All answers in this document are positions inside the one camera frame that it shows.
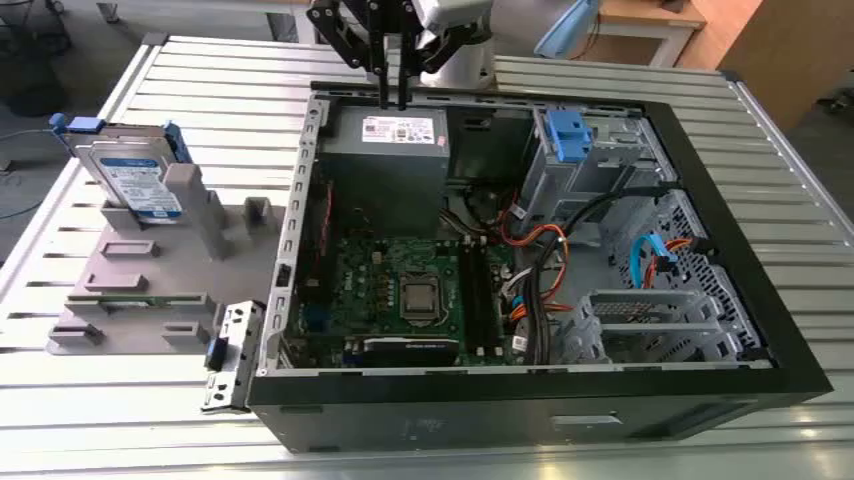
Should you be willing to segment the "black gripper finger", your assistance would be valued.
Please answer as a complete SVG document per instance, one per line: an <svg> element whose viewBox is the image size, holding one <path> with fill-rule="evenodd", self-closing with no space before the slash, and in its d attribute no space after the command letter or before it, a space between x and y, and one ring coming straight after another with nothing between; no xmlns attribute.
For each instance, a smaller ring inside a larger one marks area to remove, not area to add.
<svg viewBox="0 0 854 480"><path fill-rule="evenodd" d="M461 46L461 27L448 28L436 38L429 40L424 47L415 46L415 23L401 25L400 64L397 75L397 109L407 108L409 100L409 78L423 72L436 73L444 63Z"/></svg>
<svg viewBox="0 0 854 480"><path fill-rule="evenodd" d="M369 19L363 24L367 26L367 38L360 37L340 14L339 1L311 1L307 18L347 66L352 69L361 68L373 75L379 107L387 109L389 87L383 23Z"/></svg>

